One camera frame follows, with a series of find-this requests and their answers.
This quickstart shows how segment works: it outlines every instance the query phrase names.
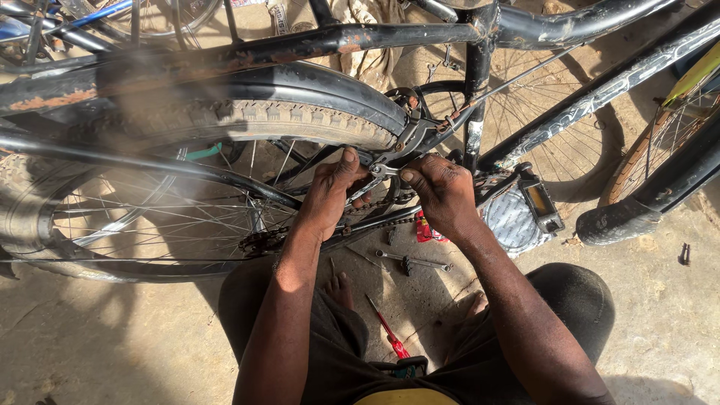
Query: seat tube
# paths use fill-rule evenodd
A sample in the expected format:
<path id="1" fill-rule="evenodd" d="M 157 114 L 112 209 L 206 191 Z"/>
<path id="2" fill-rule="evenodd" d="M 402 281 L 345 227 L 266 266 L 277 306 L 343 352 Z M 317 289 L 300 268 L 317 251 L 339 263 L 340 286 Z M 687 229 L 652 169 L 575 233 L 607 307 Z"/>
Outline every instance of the seat tube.
<path id="1" fill-rule="evenodd" d="M 485 93 L 490 77 L 490 59 L 495 49 L 495 33 L 498 31 L 499 20 L 498 0 L 488 0 L 483 6 L 467 10 L 464 21 L 473 25 L 484 26 L 488 34 L 478 43 L 468 43 L 465 54 L 465 100 Z M 480 157 L 480 139 L 485 116 L 485 100 L 477 103 L 477 107 L 465 122 L 465 151 L 462 165 L 473 175 L 477 171 L 477 159 Z"/>

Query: top tube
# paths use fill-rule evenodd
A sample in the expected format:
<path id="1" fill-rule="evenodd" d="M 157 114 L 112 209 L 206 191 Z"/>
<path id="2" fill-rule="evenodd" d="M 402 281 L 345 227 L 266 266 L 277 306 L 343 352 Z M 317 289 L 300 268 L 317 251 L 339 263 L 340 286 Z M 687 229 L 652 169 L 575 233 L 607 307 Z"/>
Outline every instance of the top tube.
<path id="1" fill-rule="evenodd" d="M 677 0 L 602 0 L 573 12 L 534 14 L 500 5 L 498 48 L 566 48 L 602 37 Z"/>

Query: screwdriver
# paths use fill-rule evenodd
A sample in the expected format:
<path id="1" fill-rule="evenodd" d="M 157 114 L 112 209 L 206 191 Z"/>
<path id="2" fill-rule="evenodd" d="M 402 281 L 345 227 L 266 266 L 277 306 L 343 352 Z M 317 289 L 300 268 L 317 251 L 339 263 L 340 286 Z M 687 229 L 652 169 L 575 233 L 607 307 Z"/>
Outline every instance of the screwdriver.
<path id="1" fill-rule="evenodd" d="M 372 308 L 375 310 L 375 313 L 377 313 L 377 317 L 380 318 L 380 323 L 382 324 L 382 327 L 385 328 L 385 331 L 387 332 L 387 340 L 390 341 L 390 344 L 392 345 L 392 349 L 395 351 L 395 354 L 401 359 L 407 359 L 410 357 L 410 353 L 408 353 L 407 350 L 402 346 L 402 342 L 400 340 L 397 340 L 397 337 L 395 337 L 395 334 L 392 333 L 390 330 L 390 327 L 387 325 L 387 322 L 385 321 L 385 318 L 382 317 L 382 314 L 375 306 L 375 303 L 372 302 L 372 299 L 370 298 L 367 293 L 365 293 L 365 298 L 367 298 L 368 301 L 370 301 L 370 305 L 372 305 Z"/>

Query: bicycle tire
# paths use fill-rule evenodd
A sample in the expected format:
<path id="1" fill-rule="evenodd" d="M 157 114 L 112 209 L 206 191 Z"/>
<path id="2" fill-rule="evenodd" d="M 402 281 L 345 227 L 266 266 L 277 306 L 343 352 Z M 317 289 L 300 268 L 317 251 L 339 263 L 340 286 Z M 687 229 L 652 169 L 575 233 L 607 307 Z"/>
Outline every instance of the bicycle tire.
<path id="1" fill-rule="evenodd" d="M 205 25 L 208 21 L 210 21 L 214 15 L 215 12 L 217 12 L 217 9 L 220 8 L 220 5 L 222 4 L 222 0 L 211 0 L 212 6 L 209 7 L 206 12 L 204 12 L 200 18 L 197 18 L 190 22 L 188 25 L 191 29 L 194 29 L 196 27 L 201 27 Z M 87 17 L 90 14 L 98 11 L 98 9 L 90 4 L 87 0 L 62 0 L 61 4 L 65 9 L 72 14 L 73 17 L 76 19 Z M 117 24 L 114 22 L 111 18 L 105 17 L 99 21 L 92 22 L 89 24 L 90 27 L 92 27 L 97 32 L 100 32 L 101 34 L 112 38 L 113 40 L 120 41 L 120 42 L 129 42 L 130 41 L 130 28 L 125 27 L 124 25 Z M 175 32 L 169 31 L 164 32 L 160 34 L 153 34 L 149 35 L 146 33 L 143 33 L 143 31 L 140 31 L 140 38 L 144 40 L 168 40 L 168 39 L 174 39 L 175 38 Z"/>
<path id="2" fill-rule="evenodd" d="M 287 134 L 309 141 L 352 145 L 366 151 L 385 150 L 393 142 L 389 131 L 355 115 L 308 104 L 254 99 L 193 101 L 159 107 L 154 112 L 145 110 L 137 115 L 113 112 L 54 136 L 93 139 L 106 146 L 138 151 L 188 141 L 203 143 L 218 138 L 218 133 L 227 138 L 229 130 L 233 130 L 231 136 L 235 141 L 248 136 L 257 139 L 258 134 Z M 72 192 L 74 188 L 67 189 L 83 184 L 84 177 L 96 168 L 19 154 L 0 161 L 3 190 L 0 193 L 0 244 L 3 249 L 27 259 L 85 257 L 75 247 L 68 246 L 68 239 L 60 240 L 49 221 L 59 203 L 57 196 Z M 336 247 L 368 233 L 353 234 Z M 237 263 L 214 264 L 204 271 L 200 271 L 200 264 L 36 262 L 32 265 L 71 277 L 112 282 L 186 282 L 222 277 Z"/>
<path id="3" fill-rule="evenodd" d="M 701 97 L 704 97 L 703 94 L 705 96 L 710 94 L 712 95 L 712 97 L 715 98 L 715 100 L 710 106 L 707 107 L 709 108 L 709 111 L 715 111 L 720 108 L 720 94 L 718 94 L 720 86 L 713 86 L 713 89 L 709 89 L 711 90 L 710 92 L 708 92 L 708 89 L 704 87 L 705 85 L 707 85 L 708 82 L 710 82 L 712 78 L 716 77 L 717 75 L 718 73 L 716 71 L 713 71 L 708 75 L 704 76 L 700 81 L 698 81 L 698 84 L 696 84 L 691 90 L 687 92 L 686 95 L 684 95 L 683 103 L 686 103 L 684 104 L 684 106 L 687 106 L 690 103 L 694 102 L 693 100 L 695 98 L 697 100 L 700 100 Z M 702 124 L 704 124 L 707 117 L 711 115 L 708 114 L 707 117 L 705 117 L 704 119 L 694 117 L 691 117 L 691 119 L 687 119 L 689 123 L 683 126 L 683 129 L 690 126 L 692 126 L 693 128 L 682 134 L 680 137 L 677 137 L 677 134 L 680 132 L 681 120 L 687 117 L 687 115 L 684 115 L 680 111 L 680 109 L 684 111 L 685 107 L 676 107 L 676 110 L 667 110 L 663 107 L 659 107 L 658 113 L 655 115 L 655 117 L 653 117 L 650 123 L 648 123 L 647 127 L 645 127 L 642 133 L 640 133 L 640 136 L 638 136 L 633 145 L 628 149 L 627 153 L 625 153 L 625 156 L 623 157 L 621 163 L 618 165 L 617 170 L 608 181 L 607 186 L 605 187 L 602 195 L 600 196 L 598 206 L 617 203 L 618 201 L 622 200 L 622 198 L 629 195 L 633 190 L 640 187 L 662 162 L 668 160 L 674 153 L 678 151 L 678 149 L 684 142 L 687 142 L 695 135 L 695 133 L 697 133 Z M 675 123 L 678 123 L 678 125 L 677 129 L 675 130 L 675 136 L 673 137 L 672 145 L 670 146 L 670 153 L 663 154 L 661 156 L 661 159 L 655 159 L 654 157 L 656 156 L 656 153 L 652 152 L 652 147 L 657 144 L 657 147 L 659 149 L 661 147 L 660 144 L 665 143 L 664 139 L 667 135 L 667 131 L 671 129 L 671 127 Z M 676 141 L 680 143 L 680 145 L 677 147 L 675 147 Z M 644 174 L 644 179 L 642 179 L 640 182 L 637 182 L 636 180 L 634 180 L 633 175 L 638 174 L 638 170 L 642 169 L 643 166 L 644 172 L 641 172 L 640 174 Z"/>

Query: left hand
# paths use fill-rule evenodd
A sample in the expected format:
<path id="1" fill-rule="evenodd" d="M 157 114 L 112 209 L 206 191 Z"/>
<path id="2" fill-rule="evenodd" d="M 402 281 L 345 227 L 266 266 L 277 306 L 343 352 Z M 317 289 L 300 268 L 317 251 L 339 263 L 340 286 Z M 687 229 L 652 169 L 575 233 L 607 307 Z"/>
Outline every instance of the left hand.
<path id="1" fill-rule="evenodd" d="M 327 241 L 343 215 L 348 189 L 356 180 L 368 175 L 367 168 L 360 166 L 360 158 L 354 148 L 345 148 L 340 161 L 318 166 L 292 227 L 301 228 L 306 236 L 317 236 L 320 241 Z M 369 202 L 369 192 L 361 199 Z M 353 201 L 353 205 L 360 206 L 362 202 L 358 199 Z"/>

